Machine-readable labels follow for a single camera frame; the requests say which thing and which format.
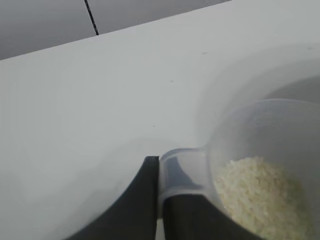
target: white countertop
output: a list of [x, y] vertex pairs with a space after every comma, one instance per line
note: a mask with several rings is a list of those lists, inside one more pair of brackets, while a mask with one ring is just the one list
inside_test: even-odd
[[0, 61], [0, 239], [72, 234], [145, 156], [203, 145], [229, 109], [319, 76], [319, 9], [233, 0]]

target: white surface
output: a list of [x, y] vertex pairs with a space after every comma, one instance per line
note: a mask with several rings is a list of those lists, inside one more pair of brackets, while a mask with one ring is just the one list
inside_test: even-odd
[[305, 87], [272, 93], [319, 86], [319, 7], [234, 0], [0, 61], [1, 239], [70, 235], [145, 156], [202, 145], [243, 102], [319, 101]]
[[204, 8], [227, 0], [88, 0], [100, 34]]
[[83, 0], [2, 0], [0, 59], [95, 35]]

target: uncooked rice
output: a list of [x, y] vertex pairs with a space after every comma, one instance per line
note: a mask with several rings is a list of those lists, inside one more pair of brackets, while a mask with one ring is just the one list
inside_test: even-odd
[[231, 218], [267, 240], [312, 240], [313, 223], [301, 184], [263, 157], [231, 161], [215, 188]]

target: black object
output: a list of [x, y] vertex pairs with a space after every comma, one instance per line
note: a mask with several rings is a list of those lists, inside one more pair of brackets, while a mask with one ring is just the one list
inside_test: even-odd
[[176, 195], [163, 204], [166, 240], [261, 240], [202, 195]]
[[122, 196], [98, 219], [67, 240], [154, 240], [159, 157], [145, 158]]
[[[171, 181], [193, 183], [177, 159], [168, 165]], [[121, 197], [98, 219], [66, 240], [154, 240], [158, 214], [159, 157], [145, 158]], [[242, 228], [202, 195], [169, 197], [162, 207], [166, 240], [261, 240]]]

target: clear plastic cup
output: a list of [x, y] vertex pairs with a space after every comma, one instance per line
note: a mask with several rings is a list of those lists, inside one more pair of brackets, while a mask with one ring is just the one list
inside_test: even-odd
[[260, 156], [282, 165], [301, 182], [320, 236], [320, 106], [269, 99], [229, 114], [202, 148], [175, 149], [160, 160], [159, 205], [182, 194], [204, 195], [228, 213], [215, 190], [219, 169], [230, 160]]

